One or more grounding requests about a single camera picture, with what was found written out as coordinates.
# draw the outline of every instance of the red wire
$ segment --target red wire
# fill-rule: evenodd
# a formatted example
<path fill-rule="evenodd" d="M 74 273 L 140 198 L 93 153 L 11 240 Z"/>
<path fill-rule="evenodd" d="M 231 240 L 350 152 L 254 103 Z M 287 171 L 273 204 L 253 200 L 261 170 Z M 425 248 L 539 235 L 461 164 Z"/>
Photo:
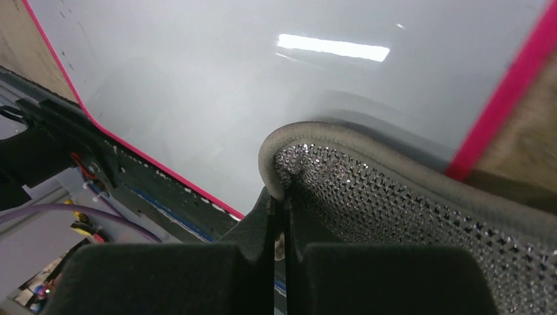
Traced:
<path fill-rule="evenodd" d="M 85 176 L 89 177 L 90 179 L 96 179 L 96 176 L 91 174 L 84 166 L 81 164 L 81 158 L 75 152 L 72 152 L 72 160 L 79 166 L 79 168 L 83 171 Z"/>

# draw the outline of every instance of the pink stripe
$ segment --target pink stripe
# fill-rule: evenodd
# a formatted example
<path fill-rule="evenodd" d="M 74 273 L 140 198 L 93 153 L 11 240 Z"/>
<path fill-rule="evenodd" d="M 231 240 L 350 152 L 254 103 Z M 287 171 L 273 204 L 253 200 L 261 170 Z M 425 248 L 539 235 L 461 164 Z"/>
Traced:
<path fill-rule="evenodd" d="M 543 14 L 445 175 L 464 180 L 557 47 L 557 0 Z"/>
<path fill-rule="evenodd" d="M 93 124 L 95 126 L 97 126 L 97 128 L 99 128 L 102 132 L 104 132 L 106 135 L 110 136 L 111 138 L 113 138 L 114 140 L 118 141 L 119 143 L 121 143 L 122 145 L 124 145 L 126 148 L 134 151 L 137 155 L 141 156 L 142 158 L 146 159 L 147 161 L 151 162 L 153 165 L 157 166 L 159 169 L 165 171 L 167 174 L 171 175 L 172 177 L 174 177 L 175 179 L 179 180 L 180 182 L 182 182 L 184 185 L 192 188 L 193 190 L 195 190 L 196 192 L 198 192 L 201 196 L 204 196 L 205 198 L 209 199 L 210 201 L 214 202 L 214 204 L 218 205 L 219 207 L 223 208 L 224 210 L 226 210 L 228 213 L 230 213 L 231 215 L 235 216 L 238 219 L 243 219 L 244 215 L 242 213 L 239 213 L 238 211 L 234 210 L 231 206 L 227 205 L 226 203 L 218 200 L 217 198 L 213 197 L 211 194 L 209 194 L 208 192 L 206 192 L 205 190 L 197 187 L 197 185 L 193 184 L 192 182 L 190 182 L 189 180 L 185 179 L 184 177 L 180 176 L 178 173 L 176 173 L 175 171 L 172 171 L 171 169 L 169 169 L 168 167 L 162 165 L 161 163 L 157 162 L 155 159 L 151 158 L 150 156 L 146 155 L 145 153 L 141 152 L 139 149 L 137 149 L 136 147 L 132 146 L 130 143 L 126 142 L 125 140 L 121 139 L 120 137 L 116 136 L 115 134 L 111 133 L 108 129 L 104 128 L 102 125 L 100 125 L 95 118 L 89 113 L 89 111 L 87 110 L 87 108 L 85 107 L 85 105 L 83 104 L 83 102 L 81 101 L 81 98 L 78 95 L 78 92 L 76 91 L 76 88 L 74 87 L 74 85 L 72 84 L 72 81 L 70 80 L 70 77 L 68 77 L 68 73 L 66 72 L 66 70 L 64 69 L 64 66 L 62 65 L 62 62 L 60 61 L 60 59 L 58 58 L 58 55 L 56 54 L 53 46 L 51 45 L 51 42 L 49 41 L 47 34 L 45 33 L 45 30 L 43 30 L 43 28 L 41 27 L 41 24 L 39 23 L 39 20 L 37 19 L 37 16 L 35 15 L 35 13 L 33 12 L 33 9 L 31 8 L 31 5 L 29 4 L 28 0 L 22 0 L 23 4 L 25 5 L 25 8 L 27 9 L 27 11 L 29 12 L 29 15 L 31 16 L 31 19 L 33 19 L 33 22 L 35 23 L 35 26 L 37 27 L 37 29 L 39 30 L 39 33 L 41 34 L 43 40 L 45 41 L 45 43 L 47 44 L 49 50 L 51 51 L 52 56 L 54 57 L 54 60 L 56 60 L 56 63 L 58 64 L 58 67 L 60 68 L 62 75 L 64 75 L 64 78 L 66 78 L 66 81 L 68 82 L 68 85 L 70 86 L 74 96 L 76 97 L 76 100 L 78 101 L 79 106 L 81 106 L 81 109 L 87 114 L 87 116 L 89 117 L 89 120 L 91 120 L 93 122 Z"/>

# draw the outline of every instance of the glossy white surface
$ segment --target glossy white surface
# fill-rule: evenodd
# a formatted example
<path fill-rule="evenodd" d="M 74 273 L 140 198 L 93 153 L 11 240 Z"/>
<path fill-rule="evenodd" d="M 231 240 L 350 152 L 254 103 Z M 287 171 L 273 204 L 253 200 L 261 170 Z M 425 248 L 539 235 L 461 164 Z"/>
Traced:
<path fill-rule="evenodd" d="M 31 0 L 92 116 L 240 212 L 287 123 L 348 121 L 442 171 L 545 0 Z"/>

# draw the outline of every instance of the blue strip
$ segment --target blue strip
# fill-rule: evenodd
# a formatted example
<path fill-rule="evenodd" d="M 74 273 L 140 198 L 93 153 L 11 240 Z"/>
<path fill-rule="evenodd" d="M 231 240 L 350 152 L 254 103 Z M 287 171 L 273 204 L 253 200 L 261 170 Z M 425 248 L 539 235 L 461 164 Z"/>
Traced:
<path fill-rule="evenodd" d="M 144 198 L 147 202 L 153 204 L 155 207 L 163 210 L 166 214 L 168 214 L 169 216 L 171 216 L 173 219 L 175 219 L 176 221 L 179 221 L 180 223 L 184 224 L 185 226 L 187 226 L 189 229 L 191 229 L 192 231 L 196 232 L 201 238 L 204 238 L 207 242 L 213 242 L 213 239 L 211 237 L 209 237 L 208 235 L 206 235 L 205 233 L 201 232 L 201 230 L 199 228 L 197 228 L 195 225 L 191 224 L 190 222 L 186 221 L 185 219 L 178 217 L 174 212 L 172 212 L 172 210 L 168 209 L 167 207 L 163 206 L 160 202 L 156 201 L 155 199 L 149 197 L 148 195 L 144 194 L 141 190 L 139 189 L 133 189 L 132 187 L 123 184 L 127 189 L 131 190 L 132 192 L 136 193 L 138 196 L 141 196 L 142 198 Z M 279 288 L 282 291 L 286 292 L 286 285 L 280 281 L 278 281 L 277 279 L 275 279 L 275 288 Z"/>
<path fill-rule="evenodd" d="M 87 183 L 88 187 L 90 187 L 90 189 L 92 191 L 94 191 L 97 195 L 100 194 L 102 191 L 100 190 L 99 187 L 97 187 L 97 185 L 95 184 L 91 184 L 91 183 Z"/>

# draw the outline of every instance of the gray foam trim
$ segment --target gray foam trim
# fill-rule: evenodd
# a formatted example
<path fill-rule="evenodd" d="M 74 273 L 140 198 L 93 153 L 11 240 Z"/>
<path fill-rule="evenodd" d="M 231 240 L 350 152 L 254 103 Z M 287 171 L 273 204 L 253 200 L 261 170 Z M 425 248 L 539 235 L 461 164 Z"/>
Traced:
<path fill-rule="evenodd" d="M 395 173 L 406 184 L 433 200 L 465 209 L 492 223 L 557 246 L 557 217 L 526 207 L 457 182 L 393 151 L 354 130 L 321 122 L 293 123 L 271 133 L 259 149 L 259 173 L 269 193 L 284 199 L 284 189 L 275 170 L 275 156 L 288 146 L 316 144 L 329 146 L 363 163 L 378 164 L 380 171 Z"/>

